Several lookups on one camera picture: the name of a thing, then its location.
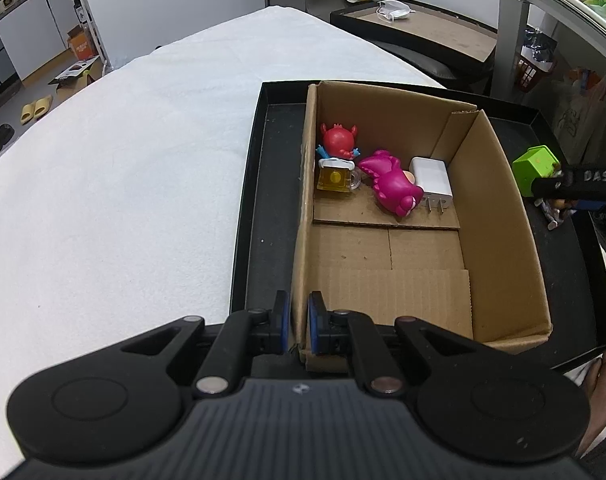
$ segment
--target white table surface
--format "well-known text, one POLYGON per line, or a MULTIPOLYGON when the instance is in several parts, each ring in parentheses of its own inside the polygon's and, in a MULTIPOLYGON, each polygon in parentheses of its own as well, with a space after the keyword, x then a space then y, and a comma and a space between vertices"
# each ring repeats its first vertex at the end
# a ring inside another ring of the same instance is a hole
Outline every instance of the white table surface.
POLYGON ((21 458, 4 407, 23 378, 187 314, 225 319, 261 83, 323 78, 439 86, 269 7, 98 80, 0 157, 0 476, 21 458))

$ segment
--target human foot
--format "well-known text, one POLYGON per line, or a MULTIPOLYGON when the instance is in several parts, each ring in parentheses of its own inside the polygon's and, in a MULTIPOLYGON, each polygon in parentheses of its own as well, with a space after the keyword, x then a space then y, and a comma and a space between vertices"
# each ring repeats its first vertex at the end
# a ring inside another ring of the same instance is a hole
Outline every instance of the human foot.
POLYGON ((590 402, 590 422, 576 451, 577 456, 583 455, 606 427, 606 352, 592 363, 581 387, 590 402))

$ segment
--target pink toy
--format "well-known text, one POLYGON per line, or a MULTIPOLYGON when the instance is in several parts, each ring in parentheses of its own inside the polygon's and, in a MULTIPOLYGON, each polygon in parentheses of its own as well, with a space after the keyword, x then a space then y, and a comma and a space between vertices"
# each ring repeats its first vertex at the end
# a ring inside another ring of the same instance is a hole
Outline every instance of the pink toy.
POLYGON ((423 198, 423 189, 412 184, 401 168, 375 178, 372 189, 381 205, 399 216, 407 216, 423 198))
POLYGON ((321 133, 323 134, 323 148, 329 156, 352 160, 359 155, 359 151, 354 149, 356 126, 353 126, 351 130, 346 130, 342 124, 335 124, 328 130, 325 124, 321 124, 321 133))
POLYGON ((391 156, 387 150, 377 150, 372 156, 363 158, 357 166, 372 178, 401 167, 401 161, 391 156))

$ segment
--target gray ribbed surface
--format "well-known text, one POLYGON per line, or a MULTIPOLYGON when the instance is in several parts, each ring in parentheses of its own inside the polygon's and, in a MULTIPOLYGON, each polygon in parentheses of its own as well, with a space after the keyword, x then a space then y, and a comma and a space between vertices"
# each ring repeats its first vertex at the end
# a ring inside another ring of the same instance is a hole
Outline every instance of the gray ribbed surface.
POLYGON ((589 478, 570 459, 530 468, 478 465, 433 444, 397 401, 352 380, 248 380, 200 402, 166 443, 129 462, 75 470, 30 461, 12 480, 553 479, 589 478))

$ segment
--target green container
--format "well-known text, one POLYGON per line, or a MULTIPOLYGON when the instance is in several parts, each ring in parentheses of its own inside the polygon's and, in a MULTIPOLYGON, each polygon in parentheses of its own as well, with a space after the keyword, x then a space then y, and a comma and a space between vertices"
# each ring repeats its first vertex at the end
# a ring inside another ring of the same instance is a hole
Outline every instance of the green container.
POLYGON ((547 146, 530 148, 512 163, 512 174, 521 196, 532 196, 532 183, 539 176, 551 176, 557 157, 547 146))

